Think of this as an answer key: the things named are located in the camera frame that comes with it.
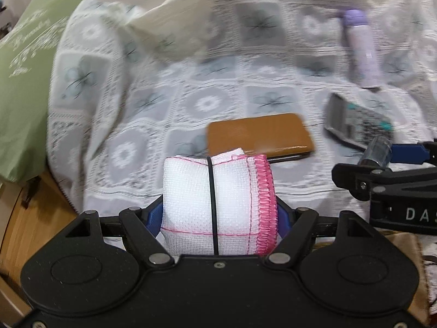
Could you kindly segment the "small white tube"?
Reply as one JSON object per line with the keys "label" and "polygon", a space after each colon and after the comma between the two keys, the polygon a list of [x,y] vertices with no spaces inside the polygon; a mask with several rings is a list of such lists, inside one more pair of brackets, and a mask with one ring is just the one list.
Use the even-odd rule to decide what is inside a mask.
{"label": "small white tube", "polygon": [[385,168],[392,159],[392,143],[384,136],[375,137],[362,154],[358,165]]}

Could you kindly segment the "pink and white cloth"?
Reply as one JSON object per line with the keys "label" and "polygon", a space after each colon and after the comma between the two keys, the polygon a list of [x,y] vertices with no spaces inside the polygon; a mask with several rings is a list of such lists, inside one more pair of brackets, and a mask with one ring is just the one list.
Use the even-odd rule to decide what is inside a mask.
{"label": "pink and white cloth", "polygon": [[267,157],[238,148],[211,159],[164,161],[160,232],[172,256],[269,253],[278,210]]}

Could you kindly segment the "woven basket with fabric liner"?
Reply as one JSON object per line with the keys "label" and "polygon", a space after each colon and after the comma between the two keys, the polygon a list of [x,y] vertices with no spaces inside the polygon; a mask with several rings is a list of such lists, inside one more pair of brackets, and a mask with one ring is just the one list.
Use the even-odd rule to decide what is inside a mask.
{"label": "woven basket with fabric liner", "polygon": [[418,289],[415,292],[408,312],[425,326],[428,326],[430,324],[430,289],[418,236],[413,233],[401,233],[387,230],[383,230],[382,235],[400,249],[400,251],[402,251],[414,263],[418,270]]}

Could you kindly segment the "grey desk calculator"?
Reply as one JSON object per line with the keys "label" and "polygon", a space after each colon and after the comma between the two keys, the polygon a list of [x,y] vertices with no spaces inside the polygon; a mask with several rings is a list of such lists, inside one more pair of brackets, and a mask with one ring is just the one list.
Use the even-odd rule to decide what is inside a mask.
{"label": "grey desk calculator", "polygon": [[366,150],[377,136],[394,140],[394,127],[386,116],[331,93],[324,107],[324,128],[339,141]]}

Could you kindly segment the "brown leather wallet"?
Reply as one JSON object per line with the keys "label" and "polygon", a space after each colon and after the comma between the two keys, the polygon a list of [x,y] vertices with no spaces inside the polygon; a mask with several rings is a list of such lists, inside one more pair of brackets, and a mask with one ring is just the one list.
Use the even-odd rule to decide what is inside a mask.
{"label": "brown leather wallet", "polygon": [[240,148],[248,156],[266,155],[271,162],[286,162],[315,151],[299,115],[283,113],[212,122],[207,127],[209,156]]}

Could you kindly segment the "purple water bottle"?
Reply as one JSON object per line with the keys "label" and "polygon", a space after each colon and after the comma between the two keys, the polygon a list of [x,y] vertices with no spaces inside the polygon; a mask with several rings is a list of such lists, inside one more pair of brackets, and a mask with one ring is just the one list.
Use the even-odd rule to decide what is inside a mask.
{"label": "purple water bottle", "polygon": [[343,24],[353,53],[356,81],[363,89],[378,89],[382,75],[367,15],[363,10],[348,9],[343,14]]}

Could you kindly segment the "floral lace cloth cover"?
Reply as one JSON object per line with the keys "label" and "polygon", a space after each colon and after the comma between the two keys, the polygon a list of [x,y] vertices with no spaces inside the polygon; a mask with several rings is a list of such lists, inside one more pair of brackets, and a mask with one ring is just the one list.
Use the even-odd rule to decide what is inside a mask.
{"label": "floral lace cloth cover", "polygon": [[[363,10],[382,75],[363,89],[343,14]],[[50,85],[48,162],[72,207],[146,206],[164,159],[202,158],[213,121],[297,113],[315,153],[274,164],[279,196],[334,216],[357,201],[332,182],[355,150],[322,126],[331,93],[388,116],[397,142],[436,137],[436,0],[166,0],[151,10],[83,0]]]}

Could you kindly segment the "green cushion with lettering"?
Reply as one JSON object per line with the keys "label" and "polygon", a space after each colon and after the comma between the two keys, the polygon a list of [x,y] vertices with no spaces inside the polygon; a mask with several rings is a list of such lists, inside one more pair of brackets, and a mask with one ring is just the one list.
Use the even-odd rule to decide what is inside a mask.
{"label": "green cushion with lettering", "polygon": [[22,184],[45,169],[53,58],[81,0],[32,0],[1,40],[1,180]]}

